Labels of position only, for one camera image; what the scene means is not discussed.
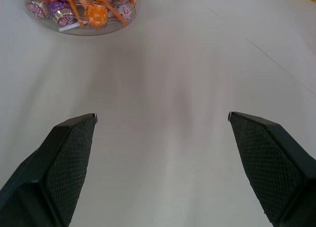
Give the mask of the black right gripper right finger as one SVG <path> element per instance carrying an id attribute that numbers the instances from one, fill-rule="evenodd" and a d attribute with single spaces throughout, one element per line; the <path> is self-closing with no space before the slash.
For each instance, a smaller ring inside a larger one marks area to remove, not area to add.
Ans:
<path id="1" fill-rule="evenodd" d="M 230 112 L 245 174 L 275 227 L 316 225 L 316 161 L 278 123 Z"/>

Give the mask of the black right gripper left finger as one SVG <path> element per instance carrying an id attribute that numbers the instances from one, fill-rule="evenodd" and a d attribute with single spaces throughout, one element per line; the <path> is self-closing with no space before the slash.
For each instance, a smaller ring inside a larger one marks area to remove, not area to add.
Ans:
<path id="1" fill-rule="evenodd" d="M 2 227 L 67 227 L 85 181 L 97 115 L 68 119 L 52 128 L 41 146 L 0 190 Z"/>

